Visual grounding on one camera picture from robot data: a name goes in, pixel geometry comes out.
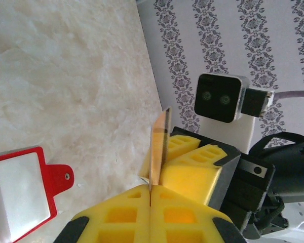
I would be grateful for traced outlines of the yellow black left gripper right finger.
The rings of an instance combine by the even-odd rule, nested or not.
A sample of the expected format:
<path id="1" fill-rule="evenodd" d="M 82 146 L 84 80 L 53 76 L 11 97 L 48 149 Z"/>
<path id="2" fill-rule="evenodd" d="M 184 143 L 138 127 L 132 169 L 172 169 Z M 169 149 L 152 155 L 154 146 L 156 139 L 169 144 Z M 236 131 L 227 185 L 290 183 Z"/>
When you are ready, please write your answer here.
<path id="1" fill-rule="evenodd" d="M 245 242 L 224 213 L 163 186 L 153 186 L 150 205 L 151 242 Z"/>

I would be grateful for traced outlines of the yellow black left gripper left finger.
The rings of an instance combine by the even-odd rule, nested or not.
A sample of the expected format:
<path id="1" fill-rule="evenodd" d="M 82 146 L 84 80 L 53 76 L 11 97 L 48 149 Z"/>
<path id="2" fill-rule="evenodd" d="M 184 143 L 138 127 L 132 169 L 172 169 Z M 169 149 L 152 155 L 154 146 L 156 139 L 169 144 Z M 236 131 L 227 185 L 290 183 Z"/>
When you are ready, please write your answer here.
<path id="1" fill-rule="evenodd" d="M 150 193 L 139 185 L 77 213 L 54 242 L 149 242 Z"/>

